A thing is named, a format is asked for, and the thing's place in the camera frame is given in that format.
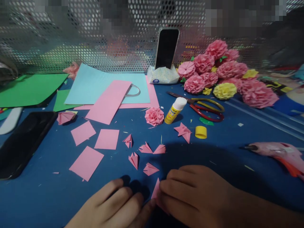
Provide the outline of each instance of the bouquet of paper flowers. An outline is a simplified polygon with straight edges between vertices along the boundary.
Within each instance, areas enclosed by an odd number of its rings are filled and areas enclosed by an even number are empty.
[[[251,107],[264,108],[272,106],[279,98],[271,88],[257,80],[258,72],[248,69],[244,63],[236,60],[239,52],[228,50],[225,41],[216,40],[203,54],[191,61],[183,62],[177,69],[184,89],[193,94],[213,94],[219,99],[229,99],[237,92],[243,101]]]

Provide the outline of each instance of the yellow paper flower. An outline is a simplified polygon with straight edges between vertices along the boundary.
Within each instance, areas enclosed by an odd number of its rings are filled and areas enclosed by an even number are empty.
[[[237,88],[232,83],[222,83],[217,85],[214,90],[213,94],[221,100],[226,100],[233,97],[237,93]]]
[[[243,76],[243,78],[254,78],[259,72],[255,69],[247,70],[246,74]]]
[[[210,95],[211,91],[212,91],[212,89],[204,88],[203,94]]]
[[[212,73],[215,73],[216,70],[217,70],[217,68],[214,66],[214,67],[212,67],[211,72],[212,72]]]

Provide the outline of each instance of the glue stick refill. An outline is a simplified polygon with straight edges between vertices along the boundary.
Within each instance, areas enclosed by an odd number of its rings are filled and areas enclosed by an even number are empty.
[[[176,98],[175,102],[173,103],[170,111],[168,112],[165,118],[165,123],[172,124],[172,122],[175,120],[177,115],[183,110],[186,104],[187,104],[187,100],[185,98],[182,97]]]

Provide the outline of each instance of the scissors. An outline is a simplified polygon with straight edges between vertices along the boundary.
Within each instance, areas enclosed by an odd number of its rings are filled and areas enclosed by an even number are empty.
[[[183,96],[180,96],[176,93],[172,93],[172,92],[167,92],[168,94],[174,96],[174,97],[182,97],[182,98],[185,98],[187,100],[187,102],[190,104],[190,107],[193,108],[193,110],[199,114],[201,117],[203,117],[204,119],[206,120],[209,120],[209,121],[212,121],[212,122],[222,122],[224,120],[224,115],[222,114],[223,112],[225,112],[225,109],[222,105],[220,105],[219,103],[217,103],[216,101],[214,100],[211,100],[211,99],[206,99],[206,98],[192,98],[192,99],[189,99],[189,98],[186,98],[186,97],[183,97]],[[203,105],[205,107],[201,107],[199,105],[196,105],[195,102],[197,101],[198,104],[200,105]],[[212,104],[215,104],[218,108],[214,108],[206,103],[203,103],[201,101],[207,101],[207,102],[210,102]],[[212,112],[212,113],[215,113],[219,116],[219,119],[212,119],[208,116],[206,116],[205,114],[203,114],[200,110],[204,110],[204,111],[209,111],[209,112]]]

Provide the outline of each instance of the phone screen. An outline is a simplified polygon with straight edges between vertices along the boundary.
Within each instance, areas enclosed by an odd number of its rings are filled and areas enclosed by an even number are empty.
[[[161,30],[158,38],[155,69],[160,67],[171,69],[179,34],[178,29]]]

